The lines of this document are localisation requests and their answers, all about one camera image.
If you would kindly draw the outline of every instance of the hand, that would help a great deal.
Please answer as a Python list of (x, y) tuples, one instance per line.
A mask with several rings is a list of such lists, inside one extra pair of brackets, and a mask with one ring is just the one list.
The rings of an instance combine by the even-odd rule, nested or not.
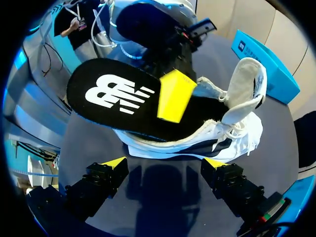
[(70, 24), (70, 29), (72, 29), (73, 31), (79, 28), (79, 20), (76, 19), (74, 21), (71, 22)]

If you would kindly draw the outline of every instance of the white sneaker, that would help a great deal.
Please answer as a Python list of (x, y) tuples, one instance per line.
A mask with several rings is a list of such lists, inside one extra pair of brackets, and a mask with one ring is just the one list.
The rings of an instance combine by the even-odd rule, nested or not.
[(228, 91), (207, 78), (197, 80), (194, 96), (216, 98), (229, 108), (221, 121), (207, 120), (189, 137), (172, 142), (149, 141), (126, 131), (114, 131), (128, 145), (132, 156), (163, 159), (189, 155), (229, 162), (257, 148), (263, 127), (252, 111), (265, 101), (266, 89), (265, 67), (253, 58), (243, 58), (235, 68)]

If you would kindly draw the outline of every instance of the shoe tongue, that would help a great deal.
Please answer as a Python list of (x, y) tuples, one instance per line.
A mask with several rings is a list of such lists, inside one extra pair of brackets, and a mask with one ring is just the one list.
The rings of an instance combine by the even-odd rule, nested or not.
[(229, 110), (222, 122), (234, 124), (241, 121), (264, 102), (266, 90), (266, 68), (253, 58), (241, 59), (227, 90), (228, 100), (225, 104)]
[(193, 95), (199, 97), (207, 97), (212, 99), (218, 99), (225, 93), (222, 89), (218, 88), (205, 77), (197, 79), (197, 86), (194, 88)]

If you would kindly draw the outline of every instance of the shoe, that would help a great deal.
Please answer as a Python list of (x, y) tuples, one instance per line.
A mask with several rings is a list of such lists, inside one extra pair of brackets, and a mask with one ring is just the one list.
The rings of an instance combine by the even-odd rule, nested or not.
[(138, 68), (98, 58), (76, 68), (67, 85), (67, 100), (89, 121), (162, 142), (187, 138), (206, 120), (218, 121), (229, 109), (217, 99), (191, 96), (179, 123), (165, 121), (157, 118), (160, 87), (157, 78)]
[(163, 159), (189, 155), (229, 162), (257, 148), (263, 127), (253, 110), (265, 101), (266, 90), (265, 67), (253, 58), (243, 58), (235, 68), (227, 91), (205, 77), (197, 80), (193, 97), (217, 99), (228, 107), (220, 120), (206, 120), (194, 133), (177, 141), (160, 142), (119, 129), (114, 132), (128, 145), (132, 156)]

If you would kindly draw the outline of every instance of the black insole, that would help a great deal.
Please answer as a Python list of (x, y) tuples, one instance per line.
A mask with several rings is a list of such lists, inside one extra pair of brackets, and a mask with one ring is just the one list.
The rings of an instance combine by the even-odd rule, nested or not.
[[(86, 92), (96, 87), (96, 81), (103, 75), (115, 75), (135, 83), (134, 92), (141, 91), (149, 98), (133, 93), (145, 101), (121, 99), (111, 108), (100, 106), (86, 100)], [(109, 88), (117, 88), (120, 83), (110, 83)], [(145, 87), (154, 94), (144, 90)], [(228, 108), (216, 99), (192, 96), (180, 123), (173, 123), (157, 118), (160, 81), (153, 76), (125, 63), (111, 59), (93, 59), (81, 64), (72, 74), (68, 87), (67, 99), (75, 112), (82, 117), (112, 128), (146, 135), (161, 141), (177, 141), (192, 135), (206, 120), (221, 120)], [(139, 106), (138, 109), (124, 104), (124, 101)], [(120, 108), (134, 112), (127, 114)]]

